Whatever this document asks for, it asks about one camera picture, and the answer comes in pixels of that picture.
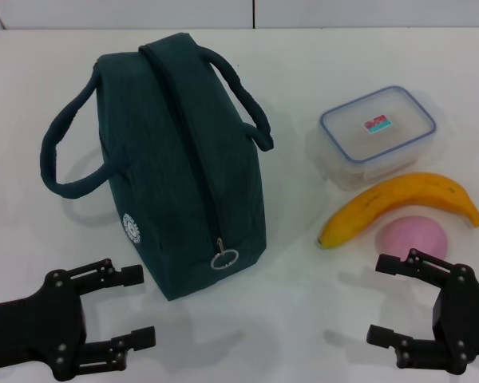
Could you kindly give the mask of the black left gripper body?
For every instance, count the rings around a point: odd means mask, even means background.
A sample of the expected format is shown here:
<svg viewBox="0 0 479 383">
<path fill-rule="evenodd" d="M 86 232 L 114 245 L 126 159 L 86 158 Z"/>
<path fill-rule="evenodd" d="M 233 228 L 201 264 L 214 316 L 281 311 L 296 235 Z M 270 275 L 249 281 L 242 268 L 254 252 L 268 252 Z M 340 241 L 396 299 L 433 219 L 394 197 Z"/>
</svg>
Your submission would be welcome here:
<svg viewBox="0 0 479 383">
<path fill-rule="evenodd" d="M 49 272 L 34 294 L 0 303 L 0 368 L 39 361 L 55 379 L 70 380 L 84 342 L 80 294 L 63 270 Z"/>
</svg>

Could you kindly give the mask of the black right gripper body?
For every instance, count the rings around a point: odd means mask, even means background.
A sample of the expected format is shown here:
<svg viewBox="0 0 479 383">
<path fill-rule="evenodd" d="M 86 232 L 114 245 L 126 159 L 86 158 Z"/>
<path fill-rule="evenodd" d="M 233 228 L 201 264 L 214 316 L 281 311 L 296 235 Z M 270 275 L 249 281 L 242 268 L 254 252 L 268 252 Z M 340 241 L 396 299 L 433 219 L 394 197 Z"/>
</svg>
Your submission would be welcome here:
<svg viewBox="0 0 479 383">
<path fill-rule="evenodd" d="M 465 372 L 479 356 L 479 282 L 471 267 L 454 265 L 433 306 L 433 335 L 445 347 L 445 370 Z"/>
</svg>

